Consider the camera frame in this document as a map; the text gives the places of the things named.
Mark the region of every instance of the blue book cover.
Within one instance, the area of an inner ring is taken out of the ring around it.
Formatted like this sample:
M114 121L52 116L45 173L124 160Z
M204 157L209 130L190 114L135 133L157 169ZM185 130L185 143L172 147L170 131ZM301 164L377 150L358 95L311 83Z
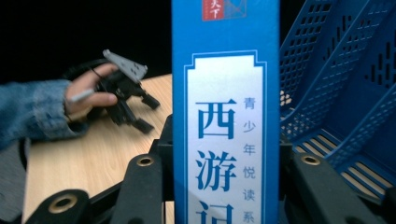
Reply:
M176 223L277 223L279 3L172 3Z

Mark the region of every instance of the jacket cuff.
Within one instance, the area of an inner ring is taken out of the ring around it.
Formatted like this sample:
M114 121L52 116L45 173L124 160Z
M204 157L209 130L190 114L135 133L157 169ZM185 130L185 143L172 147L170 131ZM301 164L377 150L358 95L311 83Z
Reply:
M64 94L68 80L42 83L34 92L34 114L38 127L48 139L71 138L83 135L87 123L68 123L64 113Z

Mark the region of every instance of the person's arm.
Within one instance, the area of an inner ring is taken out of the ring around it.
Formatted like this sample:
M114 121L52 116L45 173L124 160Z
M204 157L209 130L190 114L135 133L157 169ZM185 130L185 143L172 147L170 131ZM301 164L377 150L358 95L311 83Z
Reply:
M117 67L104 64L95 68L101 76L111 74ZM69 100L76 94L92 89L99 81L89 71L70 82L50 80L28 83L8 83L0 86L0 149L22 138L54 140L83 135L86 123L68 123L68 114L77 113L89 106L114 105L114 94L96 92L76 103Z

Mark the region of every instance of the pen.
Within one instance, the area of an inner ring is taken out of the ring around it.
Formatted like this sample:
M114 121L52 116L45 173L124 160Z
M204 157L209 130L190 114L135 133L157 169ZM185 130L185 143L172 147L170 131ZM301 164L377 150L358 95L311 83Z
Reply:
M81 93L79 93L77 95L72 96L70 98L69 102L70 103L76 103L76 102L82 101L83 99L89 97L90 95L92 95L94 93L95 93L94 89L85 90L85 91L83 91L83 92L81 92Z

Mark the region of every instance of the denim jacket sleeve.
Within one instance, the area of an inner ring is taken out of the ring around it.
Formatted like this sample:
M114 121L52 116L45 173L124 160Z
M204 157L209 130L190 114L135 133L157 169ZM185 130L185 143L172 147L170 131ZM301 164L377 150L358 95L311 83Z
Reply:
M86 123L67 123L64 92L68 80L0 86L0 149L22 139L55 140L83 135Z

